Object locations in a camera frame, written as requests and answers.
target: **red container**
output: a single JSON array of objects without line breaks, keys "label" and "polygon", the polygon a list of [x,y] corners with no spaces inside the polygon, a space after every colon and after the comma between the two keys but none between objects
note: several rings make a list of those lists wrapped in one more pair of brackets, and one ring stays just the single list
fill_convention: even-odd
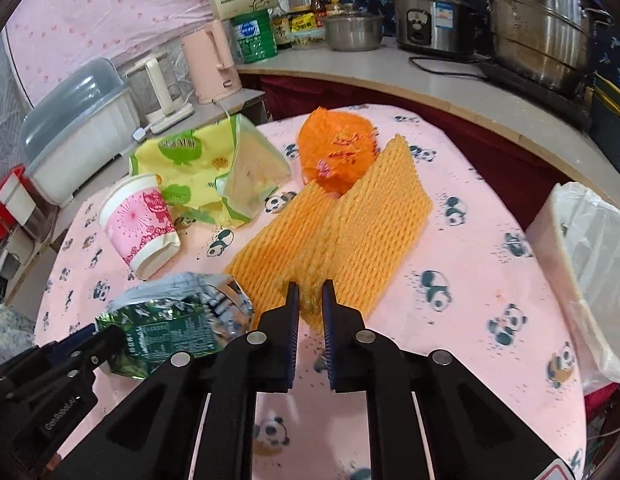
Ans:
[{"label": "red container", "polygon": [[[10,174],[12,173],[14,173],[18,177],[18,179],[21,181],[21,183],[26,189],[31,188],[31,184],[29,180],[27,180],[23,176],[23,174],[25,173],[25,170],[26,168],[24,167],[23,164],[19,164],[18,166],[15,166],[14,168],[12,168],[10,170],[10,173],[8,173],[0,181],[0,188],[3,187],[5,182],[10,177]],[[3,204],[0,203],[0,241],[3,240],[3,238],[5,238],[10,233],[10,229],[14,226],[15,223],[16,223],[16,220],[10,214],[10,212],[8,211],[8,208],[6,208]]]}]

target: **yellow and green plastic bag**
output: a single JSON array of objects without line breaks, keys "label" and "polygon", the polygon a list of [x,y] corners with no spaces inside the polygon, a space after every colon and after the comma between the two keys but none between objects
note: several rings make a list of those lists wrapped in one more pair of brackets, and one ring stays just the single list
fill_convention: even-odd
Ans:
[{"label": "yellow and green plastic bag", "polygon": [[176,216],[224,226],[249,222],[290,178],[285,157],[241,114],[173,136],[146,140],[130,174],[156,173]]}]

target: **stainless steel pot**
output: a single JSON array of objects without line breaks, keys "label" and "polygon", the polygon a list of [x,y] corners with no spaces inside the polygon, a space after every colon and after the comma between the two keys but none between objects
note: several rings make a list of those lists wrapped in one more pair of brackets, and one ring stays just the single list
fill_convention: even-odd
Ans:
[{"label": "stainless steel pot", "polygon": [[394,9],[400,47],[443,56],[474,51],[468,0],[394,0]]},{"label": "stainless steel pot", "polygon": [[367,12],[343,12],[323,19],[325,41],[332,50],[362,52],[379,48],[383,16]]},{"label": "stainless steel pot", "polygon": [[[591,0],[488,0],[495,59],[572,97],[588,68],[596,23],[610,15]],[[600,22],[596,16],[606,22]]]}]

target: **gray plastic lid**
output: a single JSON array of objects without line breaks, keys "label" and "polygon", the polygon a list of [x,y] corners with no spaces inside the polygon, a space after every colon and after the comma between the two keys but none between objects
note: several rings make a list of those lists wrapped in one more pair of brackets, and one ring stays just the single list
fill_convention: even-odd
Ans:
[{"label": "gray plastic lid", "polygon": [[26,166],[50,143],[63,140],[125,88],[105,58],[93,59],[68,76],[23,120],[20,139]]}]

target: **plastic bag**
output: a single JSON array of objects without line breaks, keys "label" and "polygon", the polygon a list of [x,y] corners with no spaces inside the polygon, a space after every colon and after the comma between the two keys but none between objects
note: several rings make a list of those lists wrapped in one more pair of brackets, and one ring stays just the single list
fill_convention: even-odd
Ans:
[{"label": "plastic bag", "polygon": [[526,237],[570,328],[584,393],[620,383],[619,209],[557,184]]},{"label": "plastic bag", "polygon": [[346,194],[376,159],[376,128],[366,118],[317,108],[305,120],[298,139],[306,181],[327,192]]},{"label": "plastic bag", "polygon": [[146,140],[130,174],[156,173],[173,217],[223,226],[249,222],[289,180],[285,157],[241,114],[197,130]]},{"label": "plastic bag", "polygon": [[131,288],[107,305],[96,329],[123,329],[114,373],[144,379],[174,352],[217,352],[250,329],[252,305],[229,274],[183,272]]}]

